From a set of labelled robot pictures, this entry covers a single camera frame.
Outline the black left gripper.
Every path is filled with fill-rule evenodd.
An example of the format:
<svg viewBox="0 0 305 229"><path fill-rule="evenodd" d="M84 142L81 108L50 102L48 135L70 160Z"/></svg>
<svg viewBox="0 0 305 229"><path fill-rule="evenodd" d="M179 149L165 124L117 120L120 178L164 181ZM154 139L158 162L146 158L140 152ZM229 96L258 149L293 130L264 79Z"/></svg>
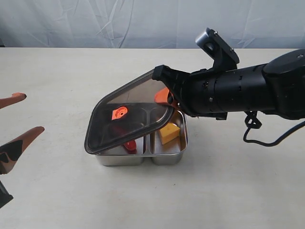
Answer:
<svg viewBox="0 0 305 229"><path fill-rule="evenodd" d="M0 174L9 173L27 147L45 130L43 126L34 127L0 147ZM13 200L0 181L0 208Z"/></svg>

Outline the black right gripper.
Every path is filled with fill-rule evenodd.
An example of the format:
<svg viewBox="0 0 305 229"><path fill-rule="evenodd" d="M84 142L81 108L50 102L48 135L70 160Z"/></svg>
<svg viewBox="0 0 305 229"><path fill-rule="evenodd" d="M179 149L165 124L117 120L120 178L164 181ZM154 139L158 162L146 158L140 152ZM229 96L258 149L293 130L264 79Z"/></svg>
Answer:
<svg viewBox="0 0 305 229"><path fill-rule="evenodd" d="M165 85L155 94L155 103L167 104L190 117L227 119L227 112L212 112L207 108L202 92L204 83L191 78L190 73L159 65L154 68L152 79Z"/></svg>

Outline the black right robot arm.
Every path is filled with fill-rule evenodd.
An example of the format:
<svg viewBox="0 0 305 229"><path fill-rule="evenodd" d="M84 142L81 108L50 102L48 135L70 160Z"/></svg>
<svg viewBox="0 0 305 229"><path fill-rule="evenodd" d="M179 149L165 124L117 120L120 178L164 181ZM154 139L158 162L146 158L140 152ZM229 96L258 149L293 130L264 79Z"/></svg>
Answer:
<svg viewBox="0 0 305 229"><path fill-rule="evenodd" d="M237 68L235 52L209 52L210 69L192 73L157 66L161 81L181 111L191 117L226 119L229 112L260 111L285 119L305 116L305 51L298 49L268 63Z"/></svg>

